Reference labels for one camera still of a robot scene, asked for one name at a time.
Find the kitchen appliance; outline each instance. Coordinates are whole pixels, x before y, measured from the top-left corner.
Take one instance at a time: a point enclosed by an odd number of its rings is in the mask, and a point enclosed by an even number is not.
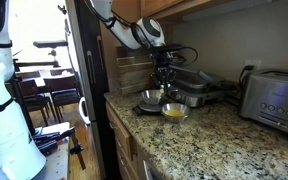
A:
[[[203,71],[172,67],[176,71],[167,94],[189,107],[201,107],[206,103],[224,100],[224,90],[219,87],[223,78]]]
[[[248,73],[239,114],[288,133],[288,71]]]
[[[80,101],[80,113],[94,141],[97,156],[94,159],[98,161],[101,179],[116,179],[119,177],[119,168],[114,132],[109,126],[105,108],[104,93],[109,88],[99,21],[83,0],[66,0],[66,7],[70,23],[65,29],[72,31],[74,41],[71,41],[75,44],[77,55],[77,63],[72,64],[78,64],[74,68],[78,69],[76,71],[84,96]]]

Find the cabinet door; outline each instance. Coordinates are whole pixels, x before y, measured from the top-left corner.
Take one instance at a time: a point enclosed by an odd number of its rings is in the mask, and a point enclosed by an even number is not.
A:
[[[141,0],[141,15],[152,15],[184,0]]]

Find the white robot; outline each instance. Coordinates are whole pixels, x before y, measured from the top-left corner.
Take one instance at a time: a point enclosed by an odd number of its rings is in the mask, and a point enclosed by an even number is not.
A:
[[[32,141],[20,106],[4,86],[4,82],[14,74],[12,44],[8,34],[8,3],[8,0],[0,0],[0,179],[26,180],[32,179],[43,168],[46,158]],[[168,56],[165,53],[167,48],[156,48],[165,45],[162,29],[156,21],[141,19],[129,24],[119,17],[115,18],[111,12],[112,0],[85,3],[124,46],[132,50],[141,46],[150,49],[158,59],[158,72],[167,71],[164,67],[167,63],[163,62]],[[158,75],[157,80],[162,82],[160,85],[167,84],[162,76]]]

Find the wooden floor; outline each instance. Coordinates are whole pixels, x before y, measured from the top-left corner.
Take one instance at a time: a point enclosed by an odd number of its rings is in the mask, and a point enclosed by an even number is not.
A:
[[[42,115],[39,111],[30,112],[31,119],[34,127],[45,126]],[[94,145],[92,138],[88,138],[90,133],[85,128],[80,115],[78,113],[78,105],[64,106],[63,112],[64,122],[70,122],[71,127],[75,127],[77,130],[76,137],[82,144],[84,150],[82,156],[86,165],[86,169],[82,170],[77,155],[70,155],[70,180],[98,180],[100,179],[98,164],[96,156],[94,155]],[[56,124],[53,115],[48,118],[49,125]]]

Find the cutting board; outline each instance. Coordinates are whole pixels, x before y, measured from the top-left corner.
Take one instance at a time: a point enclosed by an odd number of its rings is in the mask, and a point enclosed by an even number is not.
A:
[[[149,55],[117,58],[122,94],[153,88],[153,64]]]

